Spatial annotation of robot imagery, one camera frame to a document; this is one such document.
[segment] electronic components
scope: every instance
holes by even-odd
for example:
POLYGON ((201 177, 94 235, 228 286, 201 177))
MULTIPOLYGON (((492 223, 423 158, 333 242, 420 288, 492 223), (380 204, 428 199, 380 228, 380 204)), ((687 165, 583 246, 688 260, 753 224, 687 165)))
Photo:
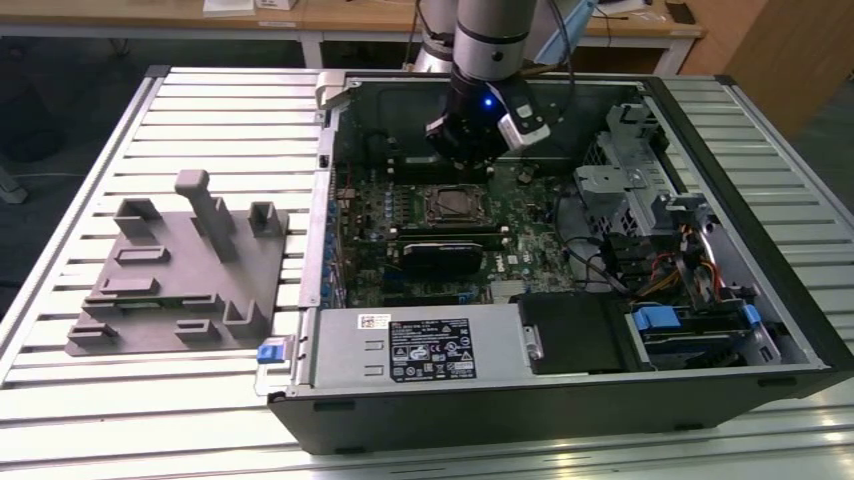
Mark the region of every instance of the electronic components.
POLYGON ((477 273, 481 261, 476 243, 413 243, 403 247, 400 267, 411 275, 452 277, 477 273))
POLYGON ((468 185, 428 189, 425 198, 427 223, 483 223, 485 212, 480 197, 480 189, 468 185))

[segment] gray plastic post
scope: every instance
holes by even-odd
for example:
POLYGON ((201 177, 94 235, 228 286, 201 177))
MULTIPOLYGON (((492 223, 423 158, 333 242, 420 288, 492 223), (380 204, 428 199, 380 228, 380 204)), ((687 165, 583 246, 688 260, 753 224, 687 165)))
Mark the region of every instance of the gray plastic post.
POLYGON ((225 263, 237 258, 237 250, 230 241, 229 225, 221 221, 221 212, 226 211, 224 204, 216 207, 216 202, 208 192, 210 176, 204 170, 181 170, 174 180, 174 193, 189 200, 192 211, 196 213, 198 225, 204 230, 218 261, 225 263))

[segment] power supply label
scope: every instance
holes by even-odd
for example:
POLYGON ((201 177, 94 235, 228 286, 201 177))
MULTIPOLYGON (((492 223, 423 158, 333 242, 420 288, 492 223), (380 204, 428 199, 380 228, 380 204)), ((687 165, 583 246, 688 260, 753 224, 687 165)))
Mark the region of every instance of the power supply label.
POLYGON ((388 338, 395 382, 477 377, 467 318, 388 322, 388 338))

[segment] blue latch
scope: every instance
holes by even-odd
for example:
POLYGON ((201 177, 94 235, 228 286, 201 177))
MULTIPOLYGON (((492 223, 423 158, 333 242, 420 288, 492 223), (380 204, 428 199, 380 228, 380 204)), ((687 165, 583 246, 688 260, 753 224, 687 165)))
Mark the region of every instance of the blue latch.
POLYGON ((744 305, 741 307, 741 313, 744 314, 744 318, 749 322, 751 326, 756 326, 761 323, 761 315, 759 315, 759 310, 752 305, 744 305))
POLYGON ((631 317, 640 331, 649 328, 679 328, 681 326, 672 307, 641 307, 631 314, 631 317))
POLYGON ((285 355, 285 339, 272 338, 264 340, 264 343, 257 347, 257 355, 254 359, 258 365, 268 365, 270 363, 284 363, 285 355))

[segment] metal bracket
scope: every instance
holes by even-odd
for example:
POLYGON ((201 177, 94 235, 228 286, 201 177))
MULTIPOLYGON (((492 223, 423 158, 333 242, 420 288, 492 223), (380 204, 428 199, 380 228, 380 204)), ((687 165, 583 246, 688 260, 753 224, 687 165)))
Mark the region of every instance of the metal bracket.
POLYGON ((314 100, 320 110, 330 110, 344 103, 347 98, 347 72, 332 70, 320 72, 314 86, 314 100))

